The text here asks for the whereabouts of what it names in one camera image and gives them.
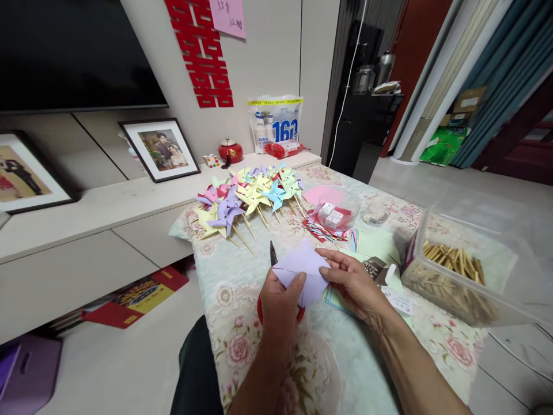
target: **red jar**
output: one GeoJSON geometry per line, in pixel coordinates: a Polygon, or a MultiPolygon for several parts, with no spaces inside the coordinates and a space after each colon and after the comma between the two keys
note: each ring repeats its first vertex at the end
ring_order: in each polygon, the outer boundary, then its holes
{"type": "Polygon", "coordinates": [[[219,146],[219,155],[221,156],[221,163],[226,163],[227,154],[230,156],[230,163],[239,163],[244,158],[244,152],[242,151],[242,146],[236,141],[226,137],[225,140],[221,141],[219,146]]]}

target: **wooden door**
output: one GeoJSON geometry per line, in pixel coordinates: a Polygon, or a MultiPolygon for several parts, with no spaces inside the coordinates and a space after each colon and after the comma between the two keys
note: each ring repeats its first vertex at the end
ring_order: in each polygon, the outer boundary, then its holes
{"type": "Polygon", "coordinates": [[[503,126],[472,167],[553,186],[553,74],[503,126]]]}
{"type": "Polygon", "coordinates": [[[391,81],[400,81],[405,98],[390,128],[380,157],[386,157],[425,67],[452,0],[406,0],[397,25],[391,53],[396,55],[391,81]]]}

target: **drawer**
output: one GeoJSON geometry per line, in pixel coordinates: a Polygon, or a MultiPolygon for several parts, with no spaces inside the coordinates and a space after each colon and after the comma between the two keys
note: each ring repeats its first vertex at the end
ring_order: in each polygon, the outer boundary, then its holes
{"type": "Polygon", "coordinates": [[[113,231],[161,268],[193,253],[190,242],[167,235],[185,208],[166,210],[113,231]]]}
{"type": "Polygon", "coordinates": [[[158,269],[111,231],[0,265],[0,344],[158,269]]]}

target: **red paper cutout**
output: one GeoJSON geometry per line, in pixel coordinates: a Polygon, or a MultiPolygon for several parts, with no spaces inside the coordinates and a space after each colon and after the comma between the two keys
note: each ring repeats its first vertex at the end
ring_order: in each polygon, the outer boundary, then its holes
{"type": "Polygon", "coordinates": [[[229,76],[222,60],[219,32],[213,28],[209,0],[165,0],[165,4],[198,105],[200,108],[233,107],[229,76]]]}

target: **rubik's cube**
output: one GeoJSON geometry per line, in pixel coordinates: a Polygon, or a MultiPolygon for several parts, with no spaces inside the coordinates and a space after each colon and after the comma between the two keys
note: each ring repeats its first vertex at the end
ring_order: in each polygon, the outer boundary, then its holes
{"type": "Polygon", "coordinates": [[[216,155],[208,154],[207,156],[203,156],[203,159],[209,168],[219,167],[219,159],[216,155]]]}

